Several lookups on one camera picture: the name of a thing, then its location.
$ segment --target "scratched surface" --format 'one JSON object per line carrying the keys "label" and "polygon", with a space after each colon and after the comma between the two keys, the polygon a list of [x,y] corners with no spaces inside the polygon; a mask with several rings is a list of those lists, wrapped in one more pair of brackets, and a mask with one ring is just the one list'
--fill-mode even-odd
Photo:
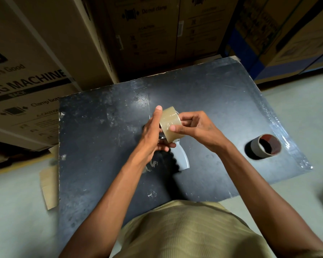
{"label": "scratched surface", "polygon": [[[243,66],[231,58],[70,95],[60,99],[60,249],[108,189],[157,105],[205,111],[246,157],[249,141],[275,134],[283,145],[279,155],[247,157],[269,183],[312,168]],[[172,199],[220,201],[238,195],[214,153],[190,137],[181,145],[190,169],[177,172],[169,153],[156,153],[124,224]]]}

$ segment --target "person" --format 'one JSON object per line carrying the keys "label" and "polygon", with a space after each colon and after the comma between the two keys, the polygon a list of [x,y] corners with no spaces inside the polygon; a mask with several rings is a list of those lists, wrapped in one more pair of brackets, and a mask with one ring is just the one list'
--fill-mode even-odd
{"label": "person", "polygon": [[170,130],[193,137],[223,162],[262,236],[221,204],[174,200],[134,218],[123,219],[145,165],[160,141],[157,106],[141,140],[94,210],[73,234],[60,257],[323,257],[323,242],[302,217],[262,178],[205,112],[179,114],[182,125]]}

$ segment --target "person's left arm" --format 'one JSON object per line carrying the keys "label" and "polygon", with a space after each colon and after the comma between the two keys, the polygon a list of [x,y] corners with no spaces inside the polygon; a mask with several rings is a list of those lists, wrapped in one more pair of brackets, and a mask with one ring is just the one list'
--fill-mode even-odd
{"label": "person's left arm", "polygon": [[95,209],[73,234],[60,257],[109,257],[145,165],[156,150],[175,147],[159,142],[162,107],[157,106],[142,137]]}

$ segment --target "cardboard tube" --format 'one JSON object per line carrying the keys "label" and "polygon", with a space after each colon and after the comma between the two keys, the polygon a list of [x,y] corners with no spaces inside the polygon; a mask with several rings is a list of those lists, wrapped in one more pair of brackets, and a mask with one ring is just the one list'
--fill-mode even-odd
{"label": "cardboard tube", "polygon": [[251,150],[261,158],[275,156],[281,151],[281,143],[271,134],[262,134],[251,141]]}
{"label": "cardboard tube", "polygon": [[174,142],[176,139],[183,138],[184,135],[177,134],[169,130],[171,125],[182,125],[181,120],[174,107],[164,109],[159,122],[168,143]]}

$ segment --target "floor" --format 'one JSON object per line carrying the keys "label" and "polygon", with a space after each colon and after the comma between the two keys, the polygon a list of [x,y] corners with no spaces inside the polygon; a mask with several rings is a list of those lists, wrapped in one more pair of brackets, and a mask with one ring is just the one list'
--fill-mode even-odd
{"label": "floor", "polygon": [[[323,74],[274,87],[263,95],[314,166],[312,172],[273,188],[323,240]],[[46,159],[0,174],[0,258],[58,255],[57,210],[46,210],[39,185],[39,171],[54,162]],[[240,197],[221,203],[260,233]]]}

